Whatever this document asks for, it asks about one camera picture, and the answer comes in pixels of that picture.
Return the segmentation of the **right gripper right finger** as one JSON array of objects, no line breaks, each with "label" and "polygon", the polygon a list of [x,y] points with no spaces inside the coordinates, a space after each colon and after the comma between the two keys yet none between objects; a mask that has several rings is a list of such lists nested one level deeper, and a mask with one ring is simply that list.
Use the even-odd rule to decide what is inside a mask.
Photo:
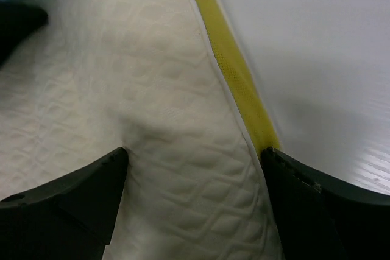
[{"label": "right gripper right finger", "polygon": [[272,147],[261,166],[286,259],[389,259],[388,195]]}]

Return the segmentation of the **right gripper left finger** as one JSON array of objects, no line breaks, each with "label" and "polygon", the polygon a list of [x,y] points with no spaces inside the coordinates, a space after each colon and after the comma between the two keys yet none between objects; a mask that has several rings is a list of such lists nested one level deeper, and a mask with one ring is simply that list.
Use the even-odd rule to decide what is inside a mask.
[{"label": "right gripper left finger", "polygon": [[122,147],[1,200],[1,259],[102,259],[112,239],[128,154]]}]

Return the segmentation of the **cream pillow yellow edge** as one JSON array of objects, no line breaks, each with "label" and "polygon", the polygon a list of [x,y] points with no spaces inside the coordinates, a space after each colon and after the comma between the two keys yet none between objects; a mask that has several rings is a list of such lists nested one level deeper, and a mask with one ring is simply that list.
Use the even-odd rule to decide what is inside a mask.
[{"label": "cream pillow yellow edge", "polygon": [[1,69],[1,197],[130,155],[105,259],[283,259],[257,151],[193,0],[28,0]]}]

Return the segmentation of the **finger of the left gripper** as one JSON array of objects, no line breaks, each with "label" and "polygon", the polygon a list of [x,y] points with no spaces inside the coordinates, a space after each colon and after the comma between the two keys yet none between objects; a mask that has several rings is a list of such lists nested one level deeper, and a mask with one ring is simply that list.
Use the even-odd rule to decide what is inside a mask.
[{"label": "finger of the left gripper", "polygon": [[41,7],[1,1],[1,65],[27,37],[48,24]]}]

